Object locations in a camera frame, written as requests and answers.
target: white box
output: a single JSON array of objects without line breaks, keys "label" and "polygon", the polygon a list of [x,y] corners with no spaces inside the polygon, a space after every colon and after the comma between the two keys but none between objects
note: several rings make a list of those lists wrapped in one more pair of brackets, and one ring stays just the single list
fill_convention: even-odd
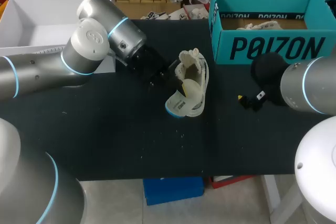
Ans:
[{"label": "white box", "polygon": [[[0,20],[0,56],[64,46],[79,23],[82,1],[9,0]],[[115,59],[106,57],[95,73],[115,71]]]}]

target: black table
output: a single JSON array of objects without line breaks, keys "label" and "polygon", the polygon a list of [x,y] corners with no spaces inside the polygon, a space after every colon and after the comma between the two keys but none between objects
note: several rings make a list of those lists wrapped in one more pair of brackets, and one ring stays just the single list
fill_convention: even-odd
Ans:
[{"label": "black table", "polygon": [[0,118],[22,141],[47,151],[79,180],[289,174],[304,134],[327,118],[271,103],[244,110],[239,94],[258,90],[249,66],[215,65],[207,20],[135,21],[165,58],[197,47],[210,79],[203,114],[176,119],[169,94],[147,89],[117,65],[80,88],[61,88],[0,103]]}]

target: blue light ring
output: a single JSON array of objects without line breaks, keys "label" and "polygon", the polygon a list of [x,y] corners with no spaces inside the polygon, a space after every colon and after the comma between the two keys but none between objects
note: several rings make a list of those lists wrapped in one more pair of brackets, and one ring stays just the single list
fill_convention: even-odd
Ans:
[{"label": "blue light ring", "polygon": [[122,19],[121,21],[119,21],[119,23],[117,23],[117,25],[109,32],[108,34],[108,38],[110,38],[110,36],[114,33],[114,31],[118,28],[118,26],[120,26],[124,21],[126,21],[128,18],[125,17],[124,19]]},{"label": "blue light ring", "polygon": [[69,69],[73,73],[80,74],[82,76],[89,76],[89,75],[91,75],[91,74],[94,73],[94,72],[92,72],[92,73],[80,73],[78,71],[73,70],[71,67],[68,66],[68,64],[66,64],[66,62],[65,62],[65,60],[63,58],[63,51],[61,52],[61,59],[62,59],[63,64],[67,67],[67,69]]},{"label": "blue light ring", "polygon": [[318,111],[317,109],[315,109],[315,107],[309,102],[308,97],[307,97],[307,95],[306,95],[305,85],[304,85],[304,82],[305,82],[305,80],[306,80],[306,75],[307,75],[307,72],[308,72],[309,68],[311,67],[311,65],[313,65],[313,63],[314,63],[315,61],[317,61],[318,59],[321,59],[321,58],[322,58],[322,57],[317,58],[317,59],[313,60],[311,63],[308,64],[308,67],[307,67],[307,69],[305,70],[305,72],[304,72],[304,74],[303,74],[303,78],[302,78],[302,92],[303,92],[303,96],[304,96],[306,102],[308,103],[308,105],[309,105],[313,110],[315,110],[315,111],[318,112],[318,113],[325,114],[325,113],[322,113],[322,112]]},{"label": "blue light ring", "polygon": [[16,69],[15,69],[14,64],[12,63],[12,61],[8,57],[6,57],[6,56],[3,56],[3,57],[8,61],[8,63],[10,64],[10,66],[12,67],[12,70],[14,72],[16,90],[15,90],[15,94],[14,94],[13,98],[15,98],[17,96],[17,94],[19,93],[19,78],[17,76],[17,72],[16,72]]},{"label": "blue light ring", "polygon": [[36,224],[41,224],[43,222],[43,220],[46,218],[46,216],[48,215],[54,201],[55,201],[55,197],[56,197],[56,193],[57,193],[57,188],[58,188],[58,169],[57,169],[57,165],[55,160],[53,159],[53,157],[51,157],[47,152],[46,154],[50,157],[52,164],[54,165],[54,169],[55,169],[55,185],[54,185],[54,190],[52,191],[52,195],[50,198],[50,201],[46,207],[46,210],[44,210],[43,214],[41,215],[41,217],[38,219],[38,221],[36,222]]}]

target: floor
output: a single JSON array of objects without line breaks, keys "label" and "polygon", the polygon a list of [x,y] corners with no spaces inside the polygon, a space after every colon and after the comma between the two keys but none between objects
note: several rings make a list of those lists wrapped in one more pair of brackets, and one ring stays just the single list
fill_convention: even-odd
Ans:
[{"label": "floor", "polygon": [[[277,178],[283,196],[291,175]],[[88,197],[85,224],[269,224],[269,211],[260,177],[219,189],[207,187],[197,198],[147,206],[141,179],[81,182]],[[306,224],[301,208],[286,224]]]}]

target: white sneaker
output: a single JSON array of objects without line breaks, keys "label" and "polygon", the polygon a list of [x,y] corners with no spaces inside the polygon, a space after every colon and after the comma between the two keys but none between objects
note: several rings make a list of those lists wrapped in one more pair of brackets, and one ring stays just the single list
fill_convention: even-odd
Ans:
[{"label": "white sneaker", "polygon": [[205,104],[209,82],[209,67],[197,48],[180,52],[181,63],[175,68],[176,76],[183,81],[184,94],[176,91],[165,103],[168,113],[176,118],[198,116]]},{"label": "white sneaker", "polygon": [[248,24],[245,28],[237,28],[237,30],[282,30],[282,28],[277,21],[267,21],[255,26]]}]

